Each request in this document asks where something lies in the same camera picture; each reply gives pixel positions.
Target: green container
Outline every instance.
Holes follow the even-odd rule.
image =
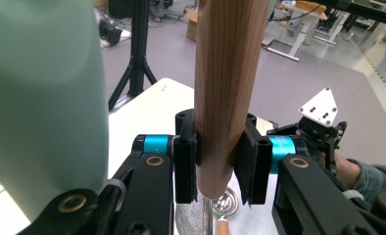
[[[91,2],[0,0],[0,182],[34,220],[65,191],[99,192],[107,167]]]

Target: wooden handle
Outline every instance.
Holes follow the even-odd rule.
[[[225,218],[217,221],[217,235],[229,235],[229,222]]]
[[[194,124],[199,190],[219,198],[232,175],[266,22],[267,0],[201,0]]]

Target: black cable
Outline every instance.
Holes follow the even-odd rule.
[[[305,14],[302,14],[300,17],[296,17],[296,18],[284,18],[284,19],[266,19],[267,21],[270,21],[270,22],[289,22],[291,20],[296,20],[298,18],[301,18],[301,17],[304,17],[310,13],[312,13],[313,11],[317,10],[321,5],[318,4],[318,6],[316,6],[314,9],[312,9],[311,11],[305,13]]]

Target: metal utensil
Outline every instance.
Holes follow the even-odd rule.
[[[214,213],[220,216],[217,221],[217,235],[228,235],[229,223],[226,218],[238,210],[238,198],[235,192],[227,187],[220,198],[213,200],[213,204]]]

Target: gray sleeve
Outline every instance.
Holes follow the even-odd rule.
[[[364,196],[364,200],[373,202],[379,192],[386,191],[386,165],[364,164],[357,160],[349,160],[361,167],[361,174],[354,189]]]

